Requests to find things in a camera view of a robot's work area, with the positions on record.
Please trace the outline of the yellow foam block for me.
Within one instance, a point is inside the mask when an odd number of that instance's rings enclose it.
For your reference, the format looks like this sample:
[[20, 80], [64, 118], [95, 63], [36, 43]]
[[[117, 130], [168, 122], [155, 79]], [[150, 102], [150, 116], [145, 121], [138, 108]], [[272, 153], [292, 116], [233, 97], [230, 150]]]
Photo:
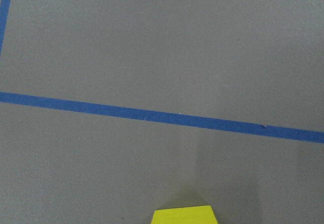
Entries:
[[218, 224], [211, 206], [193, 206], [156, 210], [151, 224]]

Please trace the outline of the brown paper table cover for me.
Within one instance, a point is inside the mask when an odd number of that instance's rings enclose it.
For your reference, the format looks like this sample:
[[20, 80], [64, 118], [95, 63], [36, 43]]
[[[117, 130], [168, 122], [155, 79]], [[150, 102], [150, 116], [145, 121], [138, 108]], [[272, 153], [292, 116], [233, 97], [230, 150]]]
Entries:
[[[1, 91], [323, 131], [323, 0], [11, 0]], [[323, 223], [323, 144], [1, 103], [1, 223]]]

